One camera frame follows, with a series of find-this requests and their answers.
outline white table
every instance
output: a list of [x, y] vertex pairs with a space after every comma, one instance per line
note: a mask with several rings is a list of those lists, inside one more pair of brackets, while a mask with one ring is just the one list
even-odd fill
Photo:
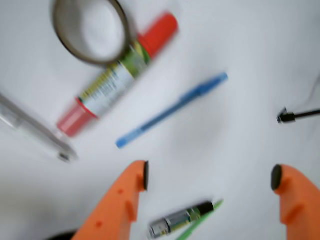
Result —
[[[102, 69], [62, 46], [50, 4], [0, 2], [0, 89], [53, 126]], [[130, 4], [143, 30], [174, 3]], [[320, 72], [320, 1], [178, 5], [179, 35], [105, 119], [72, 140], [78, 162], [46, 159], [14, 136], [0, 135], [1, 239], [42, 240], [79, 227], [135, 160], [150, 162], [150, 181], [132, 240], [143, 239], [156, 217], [211, 197], [225, 203], [190, 240], [286, 239], [271, 171], [289, 164], [320, 186], [320, 128], [316, 117], [279, 125], [276, 116], [303, 103]], [[224, 70], [227, 83], [117, 149], [118, 137]], [[319, 99], [313, 107], [320, 107]]]

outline orange plastic object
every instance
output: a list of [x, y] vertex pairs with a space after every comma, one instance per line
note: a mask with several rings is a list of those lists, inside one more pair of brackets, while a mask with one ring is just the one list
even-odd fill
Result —
[[147, 190], [148, 162], [135, 161], [116, 180], [72, 240], [128, 240], [139, 193]]
[[320, 239], [320, 191], [301, 172], [277, 165], [272, 189], [280, 196], [280, 220], [287, 226], [288, 240]]

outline black cable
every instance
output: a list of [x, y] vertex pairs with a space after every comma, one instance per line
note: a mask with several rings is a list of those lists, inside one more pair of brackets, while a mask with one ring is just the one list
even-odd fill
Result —
[[287, 112], [287, 109], [285, 108], [280, 112], [280, 114], [277, 117], [278, 123], [289, 123], [289, 122], [295, 122], [296, 119], [300, 118], [307, 118], [315, 115], [320, 115], [320, 109], [313, 110], [313, 111], [306, 111], [301, 113], [293, 113], [293, 112]]

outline brown packing tape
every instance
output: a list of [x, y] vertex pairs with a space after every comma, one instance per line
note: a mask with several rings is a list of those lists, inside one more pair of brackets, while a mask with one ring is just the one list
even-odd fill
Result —
[[128, 18], [126, 16], [125, 11], [123, 10], [122, 6], [120, 5], [120, 3], [117, 0], [106, 0], [106, 1], [109, 1], [112, 4], [112, 6], [114, 7], [114, 9], [116, 10], [116, 12], [118, 13], [118, 15], [121, 19], [123, 29], [124, 29], [124, 42], [123, 42], [120, 53], [118, 55], [116, 55], [114, 58], [108, 59], [108, 60], [97, 60], [97, 59], [93, 59], [91, 57], [88, 57], [88, 56], [82, 54], [81, 52], [79, 52], [69, 42], [69, 40], [66, 37], [66, 34], [63, 31], [64, 28], [63, 28], [61, 22], [59, 21], [59, 17], [60, 17], [59, 12], [62, 10], [63, 3], [65, 1], [66, 0], [55, 0], [55, 3], [53, 5], [53, 25], [54, 25], [55, 32], [56, 32], [58, 38], [60, 39], [61, 43], [65, 46], [65, 48], [72, 55], [74, 55], [76, 58], [78, 58], [84, 62], [90, 63], [90, 64], [109, 65], [109, 64], [116, 62], [122, 56], [124, 56], [126, 54], [132, 39], [131, 39], [131, 35], [130, 35]]

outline ballpoint pen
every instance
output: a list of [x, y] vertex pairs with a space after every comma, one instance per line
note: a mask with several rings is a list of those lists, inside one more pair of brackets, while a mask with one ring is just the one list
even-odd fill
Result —
[[224, 72], [212, 80], [202, 83], [199, 86], [195, 87], [194, 89], [190, 90], [184, 96], [181, 97], [180, 101], [161, 113], [160, 115], [156, 116], [154, 119], [150, 120], [149, 122], [145, 123], [141, 127], [133, 130], [132, 132], [128, 133], [127, 135], [121, 137], [118, 141], [116, 141], [116, 145], [118, 148], [123, 148], [133, 140], [140, 137], [146, 131], [154, 127], [156, 124], [161, 122], [162, 120], [166, 119], [170, 115], [174, 114], [181, 108], [185, 107], [187, 104], [191, 103], [193, 100], [196, 100], [198, 97], [202, 97], [208, 94], [210, 91], [215, 89], [219, 86], [222, 82], [228, 79], [228, 75]]
[[69, 162], [78, 158], [68, 142], [22, 110], [0, 92], [0, 122], [17, 135], [43, 149], [48, 156]]

